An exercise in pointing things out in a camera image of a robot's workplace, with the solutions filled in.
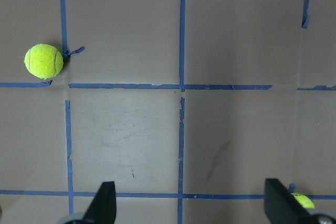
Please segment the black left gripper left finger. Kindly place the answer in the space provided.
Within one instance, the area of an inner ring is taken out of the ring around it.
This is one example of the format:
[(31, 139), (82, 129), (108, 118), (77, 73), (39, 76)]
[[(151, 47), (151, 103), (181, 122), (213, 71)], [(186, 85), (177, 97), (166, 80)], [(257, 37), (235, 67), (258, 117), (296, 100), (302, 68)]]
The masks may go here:
[(113, 224), (116, 220), (116, 191), (114, 182), (103, 182), (82, 220), (84, 223)]

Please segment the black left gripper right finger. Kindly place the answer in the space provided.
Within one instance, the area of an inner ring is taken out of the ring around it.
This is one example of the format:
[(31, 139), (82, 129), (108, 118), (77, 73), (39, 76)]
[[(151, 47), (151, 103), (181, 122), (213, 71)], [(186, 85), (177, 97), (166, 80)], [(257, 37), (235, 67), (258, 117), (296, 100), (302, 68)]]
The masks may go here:
[(270, 223), (300, 223), (307, 211), (276, 178), (266, 178), (264, 184), (264, 212)]

